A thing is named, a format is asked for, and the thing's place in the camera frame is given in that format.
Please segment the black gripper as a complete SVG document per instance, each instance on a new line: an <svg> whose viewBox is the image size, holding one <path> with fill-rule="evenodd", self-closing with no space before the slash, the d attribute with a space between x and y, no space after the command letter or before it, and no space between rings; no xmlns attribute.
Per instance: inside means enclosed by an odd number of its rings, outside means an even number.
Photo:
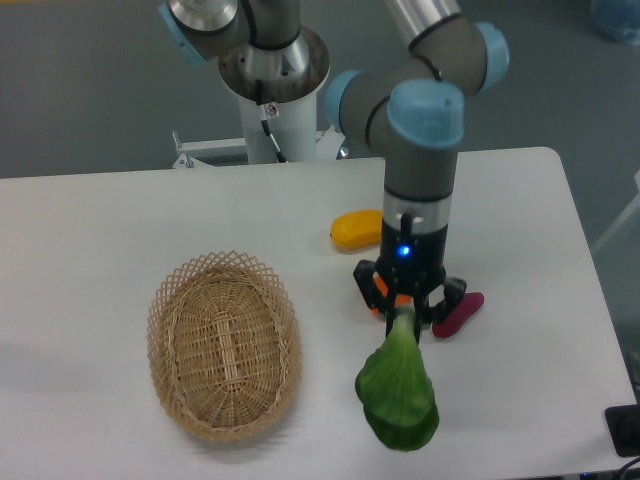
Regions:
<svg viewBox="0 0 640 480"><path fill-rule="evenodd" d="M445 279L443 263L447 232L448 227L445 226L435 232L404 236L400 230L382 222L378 259L357 263L353 271L354 280L367 307L380 310L385 319L386 336L391 333L396 317L395 299L398 294L414 297L416 319L413 333L416 338L421 337L424 325L442 321L466 294L465 280ZM380 276L388 287L386 297L377 289L375 276ZM428 295L441 284L443 299L430 307Z"/></svg>

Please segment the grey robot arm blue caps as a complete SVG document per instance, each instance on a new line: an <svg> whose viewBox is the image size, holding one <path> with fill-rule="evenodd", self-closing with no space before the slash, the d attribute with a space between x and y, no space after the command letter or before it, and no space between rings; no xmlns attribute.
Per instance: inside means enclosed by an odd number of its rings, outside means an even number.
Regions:
<svg viewBox="0 0 640 480"><path fill-rule="evenodd" d="M385 162L380 254L353 276L367 306L387 319L399 296L414 332L455 335L483 304L444 268L464 103L509 66L500 30L471 23L454 1L388 5L409 60L387 75L329 73L324 41L296 1L165 1L159 14L184 57L216 60L241 110L252 164L319 158L316 112Z"/></svg>

